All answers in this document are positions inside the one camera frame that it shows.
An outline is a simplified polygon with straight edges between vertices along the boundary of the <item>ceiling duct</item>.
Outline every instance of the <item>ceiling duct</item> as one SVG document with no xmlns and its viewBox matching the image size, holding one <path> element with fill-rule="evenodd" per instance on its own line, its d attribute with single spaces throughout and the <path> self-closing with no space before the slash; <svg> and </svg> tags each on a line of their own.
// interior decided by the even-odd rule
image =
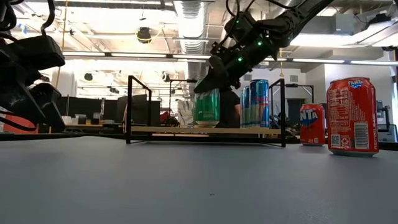
<svg viewBox="0 0 398 224">
<path fill-rule="evenodd" d="M 28 2 L 47 2 L 47 0 L 29 0 Z M 65 0 L 55 0 L 55 6 L 64 7 Z M 165 10 L 174 11 L 171 2 L 160 1 L 129 1 L 129 0 L 82 0 L 82 1 L 68 1 L 68 7 L 92 7 L 105 9 L 148 9 L 148 10 Z"/>
<path fill-rule="evenodd" d="M 178 34 L 180 37 L 202 39 L 205 37 L 208 3 L 200 1 L 174 1 L 178 15 Z M 205 43 L 197 40 L 182 40 L 182 52 L 185 54 L 204 54 Z M 201 63 L 187 62 L 186 79 L 198 79 L 205 76 Z"/>
</svg>

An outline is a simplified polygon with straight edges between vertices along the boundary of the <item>nutrition label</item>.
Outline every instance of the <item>nutrition label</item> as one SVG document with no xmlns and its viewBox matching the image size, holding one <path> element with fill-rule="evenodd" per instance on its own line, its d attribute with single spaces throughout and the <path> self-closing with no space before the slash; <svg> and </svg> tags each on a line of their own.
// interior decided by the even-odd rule
<svg viewBox="0 0 398 224">
<path fill-rule="evenodd" d="M 347 88 L 329 92 L 330 129 L 334 131 L 350 130 L 351 97 Z"/>
</svg>

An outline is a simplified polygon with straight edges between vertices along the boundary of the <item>wooden shelf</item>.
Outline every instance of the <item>wooden shelf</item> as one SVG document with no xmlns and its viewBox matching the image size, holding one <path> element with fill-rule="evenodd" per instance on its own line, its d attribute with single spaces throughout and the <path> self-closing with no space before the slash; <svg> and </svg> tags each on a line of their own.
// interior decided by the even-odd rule
<svg viewBox="0 0 398 224">
<path fill-rule="evenodd" d="M 150 133 L 213 133 L 213 134 L 280 134 L 280 129 L 267 128 L 168 128 L 168 127 L 138 127 L 132 126 L 132 132 Z"/>
</svg>

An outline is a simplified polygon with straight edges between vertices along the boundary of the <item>energy drink can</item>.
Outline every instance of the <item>energy drink can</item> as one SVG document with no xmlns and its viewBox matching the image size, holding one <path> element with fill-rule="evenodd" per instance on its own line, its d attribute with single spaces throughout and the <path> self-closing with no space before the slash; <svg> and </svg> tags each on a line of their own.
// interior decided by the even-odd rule
<svg viewBox="0 0 398 224">
<path fill-rule="evenodd" d="M 376 91 L 370 79 L 332 81 L 326 97 L 329 150 L 344 156 L 377 154 Z"/>
<path fill-rule="evenodd" d="M 241 128 L 244 128 L 244 109 L 243 109 L 244 90 L 241 90 Z"/>
<path fill-rule="evenodd" d="M 304 146 L 325 143 L 325 110 L 319 104 L 304 104 L 300 109 L 300 142 Z"/>
<path fill-rule="evenodd" d="M 218 89 L 195 94 L 194 122 L 200 127 L 214 127 L 220 121 L 220 93 Z"/>
<path fill-rule="evenodd" d="M 245 86 L 241 92 L 241 127 L 250 127 L 250 88 Z"/>
<path fill-rule="evenodd" d="M 250 81 L 250 124 L 252 128 L 269 128 L 268 80 Z"/>
</svg>

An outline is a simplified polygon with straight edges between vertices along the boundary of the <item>red bull can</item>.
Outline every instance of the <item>red bull can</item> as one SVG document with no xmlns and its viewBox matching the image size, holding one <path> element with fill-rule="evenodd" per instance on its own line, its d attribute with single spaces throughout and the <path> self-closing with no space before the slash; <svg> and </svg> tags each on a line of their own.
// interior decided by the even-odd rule
<svg viewBox="0 0 398 224">
<path fill-rule="evenodd" d="M 337 155 L 371 157 L 379 152 L 376 91 L 369 78 L 330 83 L 328 146 Z"/>
<path fill-rule="evenodd" d="M 306 146 L 325 143 L 325 109 L 319 104 L 304 104 L 300 109 L 300 142 Z"/>
<path fill-rule="evenodd" d="M 250 81 L 250 124 L 252 128 L 269 128 L 268 80 Z"/>
<path fill-rule="evenodd" d="M 250 88 L 245 86 L 241 91 L 241 128 L 248 128 L 250 122 Z"/>
</svg>

